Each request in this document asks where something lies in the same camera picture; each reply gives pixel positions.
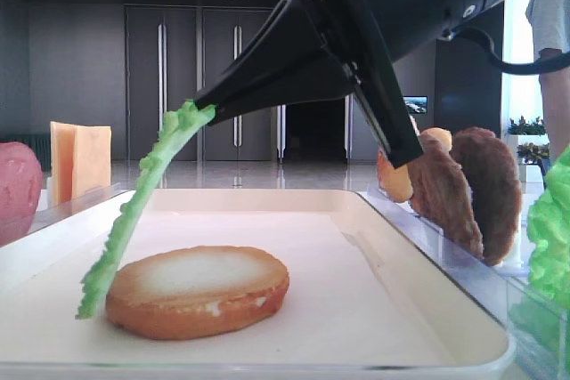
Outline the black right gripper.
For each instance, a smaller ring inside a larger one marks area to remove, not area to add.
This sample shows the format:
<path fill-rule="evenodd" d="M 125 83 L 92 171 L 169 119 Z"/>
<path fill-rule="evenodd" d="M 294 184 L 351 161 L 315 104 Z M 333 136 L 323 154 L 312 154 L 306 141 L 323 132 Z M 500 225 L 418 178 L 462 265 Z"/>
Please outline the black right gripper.
<path fill-rule="evenodd" d="M 341 64 L 362 113 L 393 167 L 423 154 L 392 62 L 417 47 L 460 37 L 500 64 L 494 42 L 470 25 L 503 0 L 308 0 L 324 51 Z"/>

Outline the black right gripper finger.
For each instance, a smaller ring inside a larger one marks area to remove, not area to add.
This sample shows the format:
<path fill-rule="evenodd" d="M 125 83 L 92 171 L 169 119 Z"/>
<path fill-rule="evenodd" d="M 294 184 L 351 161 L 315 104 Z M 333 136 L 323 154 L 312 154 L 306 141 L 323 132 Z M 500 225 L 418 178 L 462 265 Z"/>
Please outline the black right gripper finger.
<path fill-rule="evenodd" d="M 352 91 L 307 0 L 280 0 L 238 58 L 198 92 L 195 105 L 214 106 L 217 124 L 280 105 L 338 100 Z"/>

